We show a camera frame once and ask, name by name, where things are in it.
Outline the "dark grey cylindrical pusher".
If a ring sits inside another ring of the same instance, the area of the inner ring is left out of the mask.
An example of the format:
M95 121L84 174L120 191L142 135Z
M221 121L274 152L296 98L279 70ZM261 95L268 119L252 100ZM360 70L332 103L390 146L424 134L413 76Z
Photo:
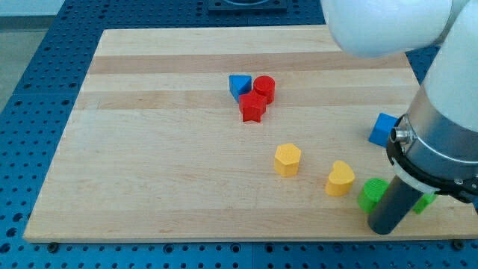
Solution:
M367 219L369 227L376 234L390 234L422 196L422 192L395 176L369 214Z

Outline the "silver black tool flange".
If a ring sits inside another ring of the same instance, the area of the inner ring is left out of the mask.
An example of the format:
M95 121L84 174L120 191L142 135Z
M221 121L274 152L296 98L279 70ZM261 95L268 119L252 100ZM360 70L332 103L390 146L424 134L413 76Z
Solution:
M416 191L477 198L477 133L444 116L423 88L392 127L386 152L396 177Z

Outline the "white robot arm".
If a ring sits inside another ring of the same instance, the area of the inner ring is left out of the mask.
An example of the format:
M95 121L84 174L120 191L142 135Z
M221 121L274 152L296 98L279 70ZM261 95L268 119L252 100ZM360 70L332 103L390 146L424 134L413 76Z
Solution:
M368 218L391 233L424 194L470 203L477 197L477 3L323 1L333 40L359 58L431 45L440 49L386 152L395 176Z

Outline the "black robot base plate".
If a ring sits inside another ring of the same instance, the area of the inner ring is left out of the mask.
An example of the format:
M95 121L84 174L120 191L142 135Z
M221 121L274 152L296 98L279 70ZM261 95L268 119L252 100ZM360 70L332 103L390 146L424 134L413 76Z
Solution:
M283 11L288 0L208 0L208 11Z

